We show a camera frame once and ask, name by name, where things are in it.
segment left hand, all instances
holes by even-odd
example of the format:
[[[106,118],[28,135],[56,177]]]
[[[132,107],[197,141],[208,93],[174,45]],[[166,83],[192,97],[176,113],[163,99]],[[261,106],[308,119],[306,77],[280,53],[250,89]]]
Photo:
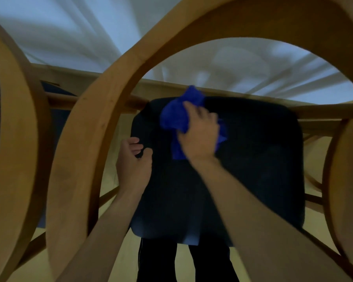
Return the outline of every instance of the left hand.
[[[152,173],[152,154],[151,148],[144,149],[143,156],[136,158],[144,148],[139,144],[138,137],[130,137],[122,140],[116,170],[118,173],[120,192],[137,192],[140,195],[148,185]]]

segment person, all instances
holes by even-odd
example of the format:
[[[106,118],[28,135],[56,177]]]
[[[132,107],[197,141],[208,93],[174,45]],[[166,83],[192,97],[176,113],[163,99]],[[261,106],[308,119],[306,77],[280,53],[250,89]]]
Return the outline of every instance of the person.
[[[212,195],[251,280],[352,281],[320,248],[269,210],[221,166],[215,157],[217,114],[189,102],[183,104],[190,122],[187,133],[178,134],[182,150]],[[117,161],[120,191],[58,282],[108,280],[151,176],[152,150],[146,148],[141,158],[135,157],[142,148],[138,138],[122,141]]]

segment blue cloth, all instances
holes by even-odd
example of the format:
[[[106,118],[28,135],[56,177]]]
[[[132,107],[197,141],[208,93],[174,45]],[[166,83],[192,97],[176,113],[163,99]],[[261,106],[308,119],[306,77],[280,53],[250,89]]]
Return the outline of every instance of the blue cloth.
[[[188,131],[189,118],[183,106],[183,102],[189,101],[195,106],[203,107],[204,99],[205,96],[201,91],[196,89],[195,86],[189,86],[182,96],[172,100],[163,108],[160,115],[160,125],[161,128],[172,131],[171,154],[173,159],[186,159],[177,138],[177,130],[183,133]],[[220,132],[216,144],[216,151],[220,143],[227,139],[226,128],[223,121],[219,119],[218,124],[220,125]]]

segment wooden chair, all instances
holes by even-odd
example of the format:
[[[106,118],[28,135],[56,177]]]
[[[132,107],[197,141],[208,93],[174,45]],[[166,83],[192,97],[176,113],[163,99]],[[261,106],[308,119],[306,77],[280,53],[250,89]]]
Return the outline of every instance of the wooden chair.
[[[174,53],[224,37],[262,37],[291,43],[327,60],[353,82],[353,0],[182,0],[85,91],[71,113],[56,151],[47,198],[47,245],[55,277],[97,220],[100,178],[109,141],[120,107],[136,83]],[[300,106],[292,110],[301,119],[351,119],[347,126],[353,132],[353,104]],[[331,145],[336,150],[344,145],[343,137],[335,134]],[[333,161],[336,170],[336,162],[346,164],[344,156],[344,151],[336,153],[327,162]],[[353,169],[344,170],[346,173],[341,171],[340,176],[352,182]],[[325,176],[330,182],[338,176],[330,174]],[[333,184],[328,186],[326,180],[323,185],[331,194]],[[323,201],[328,200],[325,194]],[[341,204],[341,213],[331,212],[339,215],[333,221],[340,227],[331,227],[331,232],[339,231],[337,238],[345,242],[341,243],[343,247],[352,247],[353,235],[343,231],[343,223],[339,222],[343,214],[345,219],[350,216],[345,222],[353,228],[353,208],[344,212],[343,205],[349,204],[345,199],[338,195],[330,195],[329,199],[338,200],[335,206]],[[353,263],[353,250],[345,253]]]
[[[35,72],[0,26],[0,281],[46,247],[33,237],[46,204],[54,150],[50,109],[71,110],[78,97],[44,92]],[[123,113],[147,101],[131,97]],[[118,189],[104,194],[102,206]]]
[[[143,101],[131,98],[132,89],[147,71],[174,53],[224,37],[262,37],[291,43],[327,60],[353,82],[353,0],[182,0],[113,63],[73,107],[52,162],[47,194],[46,238],[55,277],[97,221],[100,181],[119,115],[126,106],[132,110],[143,107]],[[13,78],[5,81],[7,67],[3,66],[13,63],[13,70],[18,74],[15,80],[21,84],[18,87],[23,87],[12,92],[11,86],[5,86],[10,84],[3,84],[1,92],[24,93],[28,99],[26,106],[19,107],[9,96],[2,96],[8,103],[3,101],[1,107],[5,117],[1,126],[3,136],[0,135],[0,185],[5,185],[7,190],[0,193],[0,202],[4,204],[0,208],[16,210],[0,216],[0,241],[6,240],[0,243],[0,280],[5,280],[21,259],[36,226],[37,219],[30,215],[30,210],[38,214],[41,210],[37,202],[45,199],[45,178],[48,178],[52,153],[47,97],[35,78],[28,75],[31,67],[23,54],[1,28],[0,47],[0,81],[14,83]],[[29,107],[32,113],[24,112],[24,107]],[[328,128],[327,123],[321,129],[311,128],[316,123],[306,128],[310,132],[334,131],[321,188],[325,215],[327,221],[331,220],[330,232],[341,256],[335,256],[315,238],[306,235],[353,277],[353,162],[348,163],[348,156],[353,158],[353,104],[300,106],[291,110],[300,119],[344,119],[337,128]],[[15,112],[16,116],[27,117],[24,120],[33,123],[29,125],[27,137],[33,139],[32,145],[24,140],[16,142],[16,148],[10,146],[16,131],[13,127],[18,124],[11,117]],[[4,125],[6,118],[11,124]],[[21,182],[19,176],[5,178],[4,166],[8,159],[20,158],[25,150],[33,154],[33,161],[26,168],[30,179]],[[46,157],[39,156],[43,151]],[[20,174],[22,170],[14,169],[14,172]],[[7,194],[24,198],[24,202],[5,203]],[[39,200],[35,194],[42,194]],[[7,238],[2,236],[8,230],[3,218],[7,218],[7,223],[13,222],[15,228]]]

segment blue fabric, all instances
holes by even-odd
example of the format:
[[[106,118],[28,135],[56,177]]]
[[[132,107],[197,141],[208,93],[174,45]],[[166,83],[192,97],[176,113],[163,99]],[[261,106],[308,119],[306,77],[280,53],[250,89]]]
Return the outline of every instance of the blue fabric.
[[[195,86],[191,85],[182,96],[172,100],[165,106],[165,108],[163,108],[160,114],[160,126],[165,130],[172,131],[171,154],[173,159],[186,159],[177,138],[178,130],[183,133],[188,131],[189,118],[188,113],[183,106],[183,102],[189,101],[195,106],[203,107],[204,99],[205,96],[202,92],[196,89]],[[220,143],[227,139],[227,132],[223,121],[219,119],[218,123],[220,125],[220,132],[217,139],[216,151]]]

